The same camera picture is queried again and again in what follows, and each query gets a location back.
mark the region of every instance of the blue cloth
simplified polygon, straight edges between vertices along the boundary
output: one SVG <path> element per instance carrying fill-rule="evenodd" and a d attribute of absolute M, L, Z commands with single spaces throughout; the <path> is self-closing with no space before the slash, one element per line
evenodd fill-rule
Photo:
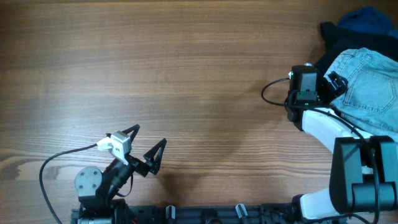
<path fill-rule="evenodd" d="M 398 142 L 398 62 L 366 48 L 350 49 L 326 74 L 332 71 L 348 80 L 348 91 L 331 102 L 341 116 L 373 135 Z"/>
<path fill-rule="evenodd" d="M 373 7 L 346 14 L 338 23 L 338 27 L 356 32 L 391 35 L 398 38 L 398 31 L 394 30 L 390 19 Z"/>

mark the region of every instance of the jeans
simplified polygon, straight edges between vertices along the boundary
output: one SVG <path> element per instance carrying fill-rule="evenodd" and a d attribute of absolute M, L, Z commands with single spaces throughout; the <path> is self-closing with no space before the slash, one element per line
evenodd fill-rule
<path fill-rule="evenodd" d="M 350 49 L 326 74 L 332 71 L 348 80 L 348 91 L 331 102 L 341 116 L 373 135 L 398 142 L 398 63 L 366 48 Z"/>

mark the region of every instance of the dark blue fabric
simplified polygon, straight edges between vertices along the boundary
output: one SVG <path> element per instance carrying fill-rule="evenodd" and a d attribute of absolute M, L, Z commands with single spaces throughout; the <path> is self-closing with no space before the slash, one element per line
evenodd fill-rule
<path fill-rule="evenodd" d="M 345 15 L 338 27 L 371 34 L 391 35 L 398 38 L 398 31 L 394 30 L 390 19 L 373 7 L 350 12 Z"/>

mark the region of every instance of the cable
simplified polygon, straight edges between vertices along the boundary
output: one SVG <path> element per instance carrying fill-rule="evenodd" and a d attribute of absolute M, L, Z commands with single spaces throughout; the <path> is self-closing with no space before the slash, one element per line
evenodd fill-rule
<path fill-rule="evenodd" d="M 273 81 L 272 83 L 266 85 L 266 86 L 262 89 L 262 91 L 261 91 L 261 98 L 262 98 L 265 102 L 270 103 L 270 104 L 272 104 L 272 105 L 276 105 L 276 106 L 285 106 L 285 104 L 283 104 L 283 103 L 275 103 L 275 102 L 272 102 L 272 101 L 267 100 L 267 99 L 264 97 L 264 91 L 266 90 L 266 88 L 268 88 L 269 86 L 271 86 L 271 85 L 273 85 L 273 84 L 275 84 L 275 83 L 279 83 L 279 82 L 282 82 L 282 81 L 285 81 L 285 80 L 290 80 L 290 78 L 281 78 L 280 80 Z"/>
<path fill-rule="evenodd" d="M 273 81 L 270 84 L 266 85 L 261 91 L 262 99 L 265 102 L 270 103 L 272 105 L 285 106 L 285 107 L 295 108 L 295 109 L 300 109 L 300 110 L 311 110 L 311 111 L 314 111 L 314 112 L 325 114 L 327 116 L 330 116 L 330 117 L 335 118 L 336 120 L 340 121 L 341 123 L 343 123 L 345 126 L 347 126 L 353 133 L 355 133 L 359 137 L 359 140 L 360 140 L 361 144 L 365 147 L 365 150 L 366 150 L 366 152 L 368 154 L 368 157 L 370 158 L 371 166 L 373 168 L 375 211 L 374 211 L 374 218 L 373 218 L 373 222 L 372 223 L 368 222 L 363 217 L 361 217 L 361 216 L 359 216 L 357 214 L 354 214 L 354 213 L 350 213 L 350 214 L 346 214 L 346 215 L 339 215 L 339 216 L 335 216 L 335 217 L 325 217 L 325 218 L 322 218 L 319 221 L 338 219 L 338 218 L 355 217 L 355 218 L 361 220 L 365 224 L 376 224 L 379 221 L 379 216 L 380 216 L 379 172 L 377 170 L 376 160 L 375 160 L 375 158 L 373 156 L 371 148 L 369 147 L 369 144 L 366 142 L 365 138 L 363 138 L 363 136 L 355 129 L 355 127 L 351 126 L 344 119 L 342 119 L 342 118 L 340 118 L 338 116 L 335 116 L 335 115 L 330 114 L 328 112 L 325 112 L 325 111 L 322 111 L 322 110 L 318 110 L 318 109 L 315 109 L 315 108 L 311 108 L 311 107 L 308 107 L 308 106 L 295 106 L 295 105 L 285 105 L 285 104 L 281 104 L 281 103 L 274 103 L 274 102 L 271 102 L 271 101 L 267 100 L 264 97 L 264 91 L 266 90 L 266 88 L 268 88 L 269 86 L 271 86 L 271 85 L 273 85 L 273 84 L 275 84 L 277 82 L 281 82 L 281 81 L 288 80 L 288 79 L 290 79 L 290 78 L 282 78 L 280 80 Z"/>
<path fill-rule="evenodd" d="M 45 200 L 45 202 L 47 203 L 47 206 L 49 207 L 51 214 L 54 216 L 54 218 L 55 218 L 55 220 L 57 221 L 58 224 L 62 224 L 62 222 L 61 222 L 61 220 L 58 218 L 58 216 L 55 214 L 55 211 L 54 211 L 54 209 L 52 208 L 51 203 L 50 203 L 50 201 L 49 201 L 49 198 L 47 197 L 47 194 L 45 193 L 45 190 L 44 190 L 44 184 L 43 184 L 43 170 L 44 170 L 44 167 L 45 167 L 45 165 L 46 165 L 47 163 L 49 163 L 52 159 L 54 159 L 54 158 L 56 158 L 56 157 L 58 157 L 58 156 L 61 156 L 61 155 L 64 155 L 64 154 L 68 154 L 68 153 L 71 153 L 71 152 L 79 152 L 79 151 L 91 149 L 92 147 L 95 147 L 95 146 L 97 146 L 97 144 L 92 144 L 92 145 L 90 145 L 90 146 L 86 146 L 86 147 L 83 147 L 83 148 L 80 148 L 80 149 L 73 149 L 73 150 L 69 150 L 69 151 L 60 152 L 60 153 L 55 154 L 55 155 L 53 155 L 52 157 L 49 157 L 48 159 L 46 159 L 46 160 L 44 161 L 42 167 L 40 168 L 40 172 L 39 172 L 40 188 L 42 189 L 42 193 L 43 193 L 43 196 L 44 196 L 44 200 Z"/>

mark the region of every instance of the wood grain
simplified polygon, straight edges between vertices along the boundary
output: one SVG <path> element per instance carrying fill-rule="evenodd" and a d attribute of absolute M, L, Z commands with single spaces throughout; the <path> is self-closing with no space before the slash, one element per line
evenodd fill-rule
<path fill-rule="evenodd" d="M 62 2 L 0 6 L 1 223 L 54 223 L 43 161 L 137 123 L 133 156 L 168 143 L 130 205 L 255 205 L 328 187 L 329 151 L 261 88 L 320 58 L 322 21 L 368 3 L 398 21 L 393 1 Z M 286 94 L 287 83 L 267 91 Z M 91 149 L 47 165 L 62 222 L 79 206 L 75 174 L 111 160 Z"/>

